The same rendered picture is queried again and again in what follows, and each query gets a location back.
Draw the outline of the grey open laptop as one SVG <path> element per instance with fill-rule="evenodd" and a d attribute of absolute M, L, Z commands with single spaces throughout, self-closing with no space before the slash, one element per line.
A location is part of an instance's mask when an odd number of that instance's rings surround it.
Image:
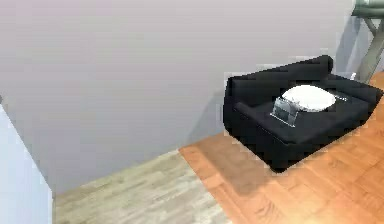
<path fill-rule="evenodd" d="M 274 102 L 270 115 L 286 125 L 294 127 L 298 112 L 299 109 L 293 102 L 286 100 L 285 98 L 278 97 Z"/>

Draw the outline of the black sofa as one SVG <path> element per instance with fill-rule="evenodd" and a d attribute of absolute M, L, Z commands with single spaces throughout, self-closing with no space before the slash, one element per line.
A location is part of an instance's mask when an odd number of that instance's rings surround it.
<path fill-rule="evenodd" d="M 227 79 L 223 123 L 276 172 L 366 123 L 384 91 L 332 73 L 328 55 Z M 321 112 L 298 111 L 293 126 L 274 118 L 276 99 L 299 85 L 313 85 L 335 94 L 334 105 Z"/>

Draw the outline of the white round pillow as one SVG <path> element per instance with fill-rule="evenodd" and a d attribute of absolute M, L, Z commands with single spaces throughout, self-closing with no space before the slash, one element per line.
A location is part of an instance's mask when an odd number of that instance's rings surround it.
<path fill-rule="evenodd" d="M 292 87 L 282 97 L 306 112 L 321 112 L 336 103 L 333 94 L 313 85 Z"/>

